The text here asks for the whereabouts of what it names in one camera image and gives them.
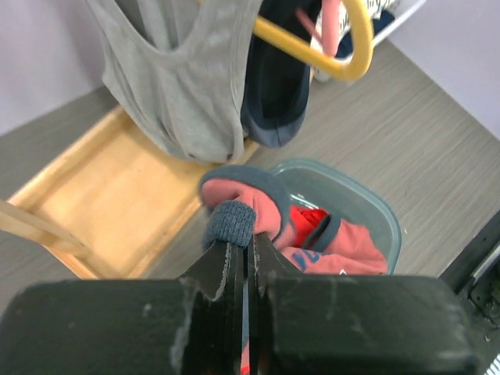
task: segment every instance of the wooden frame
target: wooden frame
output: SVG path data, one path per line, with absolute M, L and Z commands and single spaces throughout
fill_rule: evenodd
M 257 147 L 247 142 L 241 162 Z M 44 245 L 81 278 L 137 278 L 195 214 L 213 167 L 165 155 L 117 107 L 0 201 L 0 229 Z

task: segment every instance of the wooden floor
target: wooden floor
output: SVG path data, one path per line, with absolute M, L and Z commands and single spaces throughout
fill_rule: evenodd
M 115 105 L 96 91 L 0 137 L 0 197 L 21 184 Z M 500 209 L 500 142 L 392 45 L 383 43 L 369 73 L 352 86 L 312 85 L 300 135 L 251 163 L 318 159 L 384 198 L 399 218 L 397 273 L 438 275 Z M 198 215 L 150 272 L 175 277 L 197 259 Z M 43 248 L 0 233 L 0 311 L 13 294 L 73 275 Z

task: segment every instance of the laundry basket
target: laundry basket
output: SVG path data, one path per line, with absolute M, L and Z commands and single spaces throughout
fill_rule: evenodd
M 401 250 L 398 219 L 372 191 L 343 173 L 309 159 L 289 159 L 271 172 L 282 180 L 294 205 L 322 208 L 370 231 L 384 254 L 388 272 L 394 272 Z

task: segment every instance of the wall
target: wall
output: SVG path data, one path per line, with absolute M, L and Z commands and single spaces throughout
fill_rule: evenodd
M 498 139 L 499 17 L 499 0 L 427 0 L 390 38 Z
M 102 84 L 93 22 L 83 0 L 2 0 L 0 134 Z

